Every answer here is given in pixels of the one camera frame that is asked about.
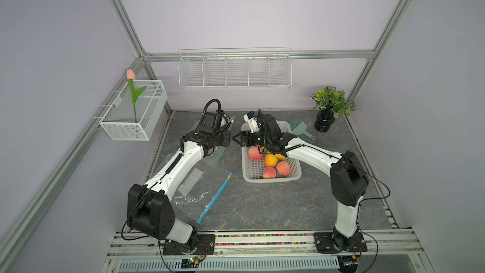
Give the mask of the orange peach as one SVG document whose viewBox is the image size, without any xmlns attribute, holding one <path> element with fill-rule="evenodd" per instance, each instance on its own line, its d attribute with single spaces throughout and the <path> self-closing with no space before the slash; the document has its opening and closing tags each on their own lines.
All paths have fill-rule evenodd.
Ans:
<svg viewBox="0 0 485 273">
<path fill-rule="evenodd" d="M 271 167 L 275 167 L 276 165 L 278 165 L 279 163 L 279 160 L 275 157 L 274 154 L 266 154 L 265 157 L 264 157 L 264 164 L 265 166 L 271 166 Z"/>
</svg>

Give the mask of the green printed zip-top bag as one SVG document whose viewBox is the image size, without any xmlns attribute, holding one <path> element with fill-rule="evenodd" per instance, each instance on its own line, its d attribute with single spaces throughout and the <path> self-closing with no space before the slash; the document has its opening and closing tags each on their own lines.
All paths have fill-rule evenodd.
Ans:
<svg viewBox="0 0 485 273">
<path fill-rule="evenodd" d="M 216 112 L 216 113 L 206 112 L 202 116 L 207 116 L 206 119 L 205 119 L 205 121 L 207 121 L 209 118 L 212 118 L 212 117 L 222 117 L 223 115 L 227 115 L 227 114 L 224 113 L 224 112 L 222 112 L 222 111 L 221 112 Z M 209 166 L 216 167 L 216 165 L 220 161 L 222 155 L 224 154 L 225 150 L 226 150 L 226 147 L 217 147 L 215 149 L 214 153 L 211 156 L 203 157 L 202 161 L 205 162 L 206 164 L 208 164 Z"/>
</svg>

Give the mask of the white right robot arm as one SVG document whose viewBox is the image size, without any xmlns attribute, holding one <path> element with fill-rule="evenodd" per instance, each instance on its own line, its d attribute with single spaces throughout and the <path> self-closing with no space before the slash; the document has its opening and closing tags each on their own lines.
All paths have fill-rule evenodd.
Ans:
<svg viewBox="0 0 485 273">
<path fill-rule="evenodd" d="M 325 173 L 331 182 L 332 195 L 337 201 L 337 220 L 332 234 L 319 240 L 317 250 L 323 254 L 349 251 L 361 241 L 357 221 L 359 204 L 370 183 L 357 155 L 331 152 L 309 144 L 296 135 L 283 132 L 276 119 L 261 111 L 244 115 L 247 130 L 233 140 L 242 147 L 260 146 L 273 154 L 302 161 Z"/>
</svg>

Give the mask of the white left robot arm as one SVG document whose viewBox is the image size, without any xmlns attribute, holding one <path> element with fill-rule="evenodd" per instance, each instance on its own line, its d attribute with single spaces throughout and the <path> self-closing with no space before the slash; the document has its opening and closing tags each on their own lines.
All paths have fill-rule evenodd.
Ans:
<svg viewBox="0 0 485 273">
<path fill-rule="evenodd" d="M 195 130 L 179 139 L 179 149 L 169 162 L 145 184 L 128 192 L 127 218 L 123 227 L 157 240 L 194 245 L 196 227 L 178 219 L 171 201 L 194 166 L 216 147 L 228 146 L 232 120 L 226 113 L 204 113 Z"/>
</svg>

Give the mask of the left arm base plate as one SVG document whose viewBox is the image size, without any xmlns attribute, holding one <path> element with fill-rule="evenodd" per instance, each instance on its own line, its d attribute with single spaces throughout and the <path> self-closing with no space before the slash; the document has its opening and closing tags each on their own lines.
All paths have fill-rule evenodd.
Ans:
<svg viewBox="0 0 485 273">
<path fill-rule="evenodd" d="M 187 243 L 179 243 L 169 240 L 163 244 L 162 254 L 166 255 L 213 255 L 215 250 L 214 234 L 195 234 L 192 235 Z"/>
</svg>

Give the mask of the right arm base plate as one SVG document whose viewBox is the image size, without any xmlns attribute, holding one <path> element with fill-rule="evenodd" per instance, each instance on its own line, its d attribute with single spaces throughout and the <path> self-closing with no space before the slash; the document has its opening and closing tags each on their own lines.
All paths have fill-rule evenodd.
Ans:
<svg viewBox="0 0 485 273">
<path fill-rule="evenodd" d="M 351 237 L 346 237 L 337 230 L 314 233 L 314 242 L 318 253 L 339 254 L 346 252 L 367 252 L 362 232 L 356 231 Z"/>
</svg>

